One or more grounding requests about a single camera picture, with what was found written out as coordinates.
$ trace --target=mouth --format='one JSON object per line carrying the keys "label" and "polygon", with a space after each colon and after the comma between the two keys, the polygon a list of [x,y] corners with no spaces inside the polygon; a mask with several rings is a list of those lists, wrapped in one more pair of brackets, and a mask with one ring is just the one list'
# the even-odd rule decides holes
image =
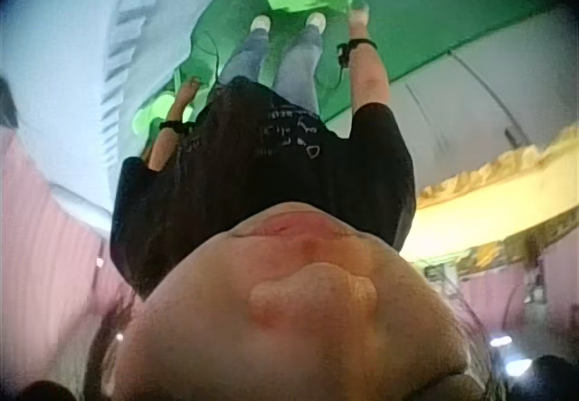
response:
{"label": "mouth", "polygon": [[249,231],[238,236],[296,237],[311,235],[325,239],[339,239],[355,231],[333,217],[320,212],[295,211],[265,218]]}

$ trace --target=t-shirt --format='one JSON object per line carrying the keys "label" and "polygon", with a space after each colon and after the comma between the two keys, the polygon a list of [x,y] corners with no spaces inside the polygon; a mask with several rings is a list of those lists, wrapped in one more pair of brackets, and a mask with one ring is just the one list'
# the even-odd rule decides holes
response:
{"label": "t-shirt", "polygon": [[413,162],[388,107],[365,105],[340,138],[260,84],[235,79],[225,90],[164,170],[123,163],[111,257],[141,296],[204,241],[282,202],[311,204],[402,248]]}

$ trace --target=sneaker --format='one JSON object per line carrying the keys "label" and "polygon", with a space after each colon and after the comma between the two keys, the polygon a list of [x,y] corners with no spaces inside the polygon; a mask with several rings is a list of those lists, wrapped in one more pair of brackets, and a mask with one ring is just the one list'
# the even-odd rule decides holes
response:
{"label": "sneaker", "polygon": [[253,20],[250,31],[257,30],[258,28],[262,28],[269,33],[271,28],[271,19],[265,14],[260,14]]}
{"label": "sneaker", "polygon": [[314,12],[309,16],[306,25],[314,25],[318,28],[319,33],[322,34],[326,30],[326,17],[320,12]]}

